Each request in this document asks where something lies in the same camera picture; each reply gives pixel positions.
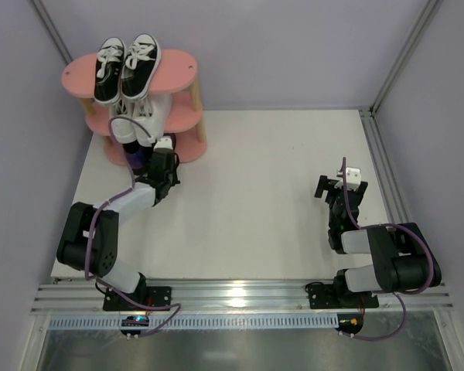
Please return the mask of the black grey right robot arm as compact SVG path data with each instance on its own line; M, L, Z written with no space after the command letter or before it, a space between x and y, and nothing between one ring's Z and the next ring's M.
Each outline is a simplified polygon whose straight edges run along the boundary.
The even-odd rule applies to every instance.
M442 283L442 271L416 223L367 228L354 223L367 182L343 188L342 179L319 177L314 196L329 207L328 242L337 254L366 254L371 263L337 271L331 284L308 284L311 308L376 308L374 293L411 294Z

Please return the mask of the black canvas sneaker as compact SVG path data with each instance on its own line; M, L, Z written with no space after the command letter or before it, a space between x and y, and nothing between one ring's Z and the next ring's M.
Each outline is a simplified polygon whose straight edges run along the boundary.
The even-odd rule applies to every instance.
M125 45L118 37L107 39L96 55L94 100L103 106L120 97L119 78L125 58Z
M121 75L121 92L126 100L137 101L146 97L161 58L162 51L154 36L140 34L134 39Z

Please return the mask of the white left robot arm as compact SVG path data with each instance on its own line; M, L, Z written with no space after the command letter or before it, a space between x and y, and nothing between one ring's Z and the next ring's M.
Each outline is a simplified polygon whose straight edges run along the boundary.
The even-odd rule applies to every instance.
M146 277L118 257L120 226L144 209L152 208L179 184L179 157L174 150L157 148L144 172L128 190L98 203L74 203L56 252L59 263L84 273L108 288L105 307L121 297L129 309L148 309L151 298Z

